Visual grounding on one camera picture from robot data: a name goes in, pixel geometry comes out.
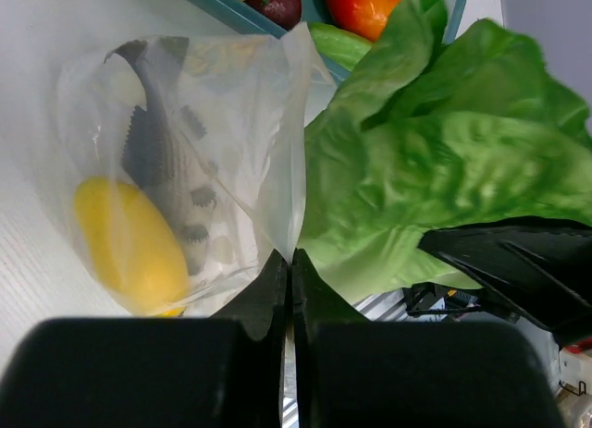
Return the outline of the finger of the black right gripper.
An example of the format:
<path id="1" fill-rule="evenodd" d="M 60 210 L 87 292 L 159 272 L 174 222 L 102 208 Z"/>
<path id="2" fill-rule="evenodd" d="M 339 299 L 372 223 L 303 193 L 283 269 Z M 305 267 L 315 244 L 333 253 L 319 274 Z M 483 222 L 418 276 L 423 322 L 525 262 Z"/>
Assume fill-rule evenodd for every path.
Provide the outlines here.
<path id="1" fill-rule="evenodd" d="M 517 217 L 426 232 L 421 251 L 458 269 L 561 346 L 591 337 L 591 228 Z"/>

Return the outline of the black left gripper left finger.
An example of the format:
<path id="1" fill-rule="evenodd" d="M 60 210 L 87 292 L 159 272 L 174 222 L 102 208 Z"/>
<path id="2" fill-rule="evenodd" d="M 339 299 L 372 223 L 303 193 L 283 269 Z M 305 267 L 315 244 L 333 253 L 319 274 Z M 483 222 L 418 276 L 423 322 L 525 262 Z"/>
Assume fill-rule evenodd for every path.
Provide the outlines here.
<path id="1" fill-rule="evenodd" d="M 223 427 L 279 427 L 282 422 L 288 264 L 277 252 L 261 273 L 214 314 L 235 324 L 224 379 Z"/>

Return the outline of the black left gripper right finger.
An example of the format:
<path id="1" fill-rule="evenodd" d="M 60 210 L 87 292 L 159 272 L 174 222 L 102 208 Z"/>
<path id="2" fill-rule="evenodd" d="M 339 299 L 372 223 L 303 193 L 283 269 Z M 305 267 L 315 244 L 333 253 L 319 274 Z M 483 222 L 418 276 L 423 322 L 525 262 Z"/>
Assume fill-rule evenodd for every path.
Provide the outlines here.
<path id="1" fill-rule="evenodd" d="M 369 360 L 369 321 L 317 272 L 302 249 L 290 268 L 296 384 L 301 427 L 358 427 L 360 377 Z"/>

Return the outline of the yellow bell pepper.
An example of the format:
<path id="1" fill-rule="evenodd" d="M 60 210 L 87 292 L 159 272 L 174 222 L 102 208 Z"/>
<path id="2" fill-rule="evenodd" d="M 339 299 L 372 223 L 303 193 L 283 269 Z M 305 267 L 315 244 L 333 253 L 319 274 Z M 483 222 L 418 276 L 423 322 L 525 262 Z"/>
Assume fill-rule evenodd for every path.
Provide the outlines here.
<path id="1" fill-rule="evenodd" d="M 98 281 L 130 312 L 177 317 L 190 289 L 184 253 L 165 218 L 137 187 L 107 177 L 74 195 L 80 231 Z"/>

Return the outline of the green white lettuce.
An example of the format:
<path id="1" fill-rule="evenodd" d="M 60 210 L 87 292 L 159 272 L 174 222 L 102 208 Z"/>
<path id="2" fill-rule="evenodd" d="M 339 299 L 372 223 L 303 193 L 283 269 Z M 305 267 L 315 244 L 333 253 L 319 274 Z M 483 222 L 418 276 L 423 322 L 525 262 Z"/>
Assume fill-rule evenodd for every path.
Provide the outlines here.
<path id="1" fill-rule="evenodd" d="M 450 228 L 591 221 L 586 101 L 532 38 L 483 18 L 452 43 L 444 0 L 402 0 L 305 129 L 299 244 L 345 300 L 475 282 L 419 247 Z"/>

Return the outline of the clear dotted zip bag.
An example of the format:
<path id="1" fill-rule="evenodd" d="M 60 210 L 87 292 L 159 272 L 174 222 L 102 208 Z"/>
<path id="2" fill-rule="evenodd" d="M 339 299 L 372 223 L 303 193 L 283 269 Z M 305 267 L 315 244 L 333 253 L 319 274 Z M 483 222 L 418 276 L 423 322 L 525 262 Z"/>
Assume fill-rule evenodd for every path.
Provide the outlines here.
<path id="1" fill-rule="evenodd" d="M 68 60 L 44 204 L 127 312 L 210 314 L 289 259 L 306 202 L 305 110 L 330 82 L 309 27 L 151 35 Z"/>

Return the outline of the grey toy fish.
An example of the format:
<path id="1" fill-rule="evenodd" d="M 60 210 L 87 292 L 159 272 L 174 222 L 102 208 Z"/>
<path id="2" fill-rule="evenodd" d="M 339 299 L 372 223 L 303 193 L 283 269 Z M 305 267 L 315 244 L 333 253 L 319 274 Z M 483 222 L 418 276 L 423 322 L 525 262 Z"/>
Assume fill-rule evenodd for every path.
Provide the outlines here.
<path id="1" fill-rule="evenodd" d="M 189 139 L 204 138 L 205 127 L 176 94 L 188 49 L 188 38 L 164 36 L 123 43 L 105 57 L 123 58 L 145 95 L 145 105 L 133 108 L 121 165 L 172 228 L 189 274 L 198 275 L 217 207 L 216 165 L 200 164 Z"/>

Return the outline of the teal plastic basket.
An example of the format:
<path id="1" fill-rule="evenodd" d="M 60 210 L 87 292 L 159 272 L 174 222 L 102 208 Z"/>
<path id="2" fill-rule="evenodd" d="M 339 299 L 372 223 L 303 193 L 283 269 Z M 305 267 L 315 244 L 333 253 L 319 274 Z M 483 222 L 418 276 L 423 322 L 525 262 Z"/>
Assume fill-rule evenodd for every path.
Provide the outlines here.
<path id="1" fill-rule="evenodd" d="M 268 19 L 254 8 L 240 0 L 187 0 L 199 7 L 208 15 L 223 22 L 240 34 L 271 35 L 280 38 L 286 34 L 286 30 Z M 327 0 L 301 0 L 302 21 L 312 26 L 315 23 L 330 24 L 332 17 L 329 14 Z M 431 59 L 435 60 L 441 55 L 448 45 L 452 43 L 458 33 L 463 11 L 467 0 L 444 0 L 448 10 L 448 22 L 442 29 L 442 44 L 432 51 Z"/>

